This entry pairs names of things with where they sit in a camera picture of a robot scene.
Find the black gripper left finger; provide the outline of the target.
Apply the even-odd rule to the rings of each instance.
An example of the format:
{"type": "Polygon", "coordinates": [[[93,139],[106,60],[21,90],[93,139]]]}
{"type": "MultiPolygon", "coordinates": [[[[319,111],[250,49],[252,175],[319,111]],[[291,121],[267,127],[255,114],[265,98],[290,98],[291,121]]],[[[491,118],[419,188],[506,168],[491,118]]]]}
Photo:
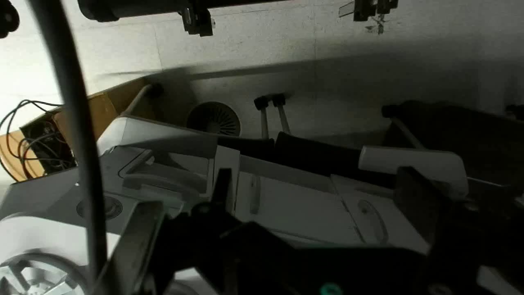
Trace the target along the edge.
{"type": "Polygon", "coordinates": [[[165,219],[160,201],[139,203],[96,278],[93,295],[155,295],[151,259],[165,219]]]}

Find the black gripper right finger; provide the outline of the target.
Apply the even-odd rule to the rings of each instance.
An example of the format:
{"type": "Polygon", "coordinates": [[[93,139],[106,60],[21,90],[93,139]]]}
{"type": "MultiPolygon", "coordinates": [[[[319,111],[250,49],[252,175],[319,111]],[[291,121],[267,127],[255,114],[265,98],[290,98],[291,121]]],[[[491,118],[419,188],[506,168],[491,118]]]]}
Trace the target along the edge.
{"type": "Polygon", "coordinates": [[[413,167],[399,167],[393,201],[426,240],[435,239],[442,196],[431,180],[413,167]]]}

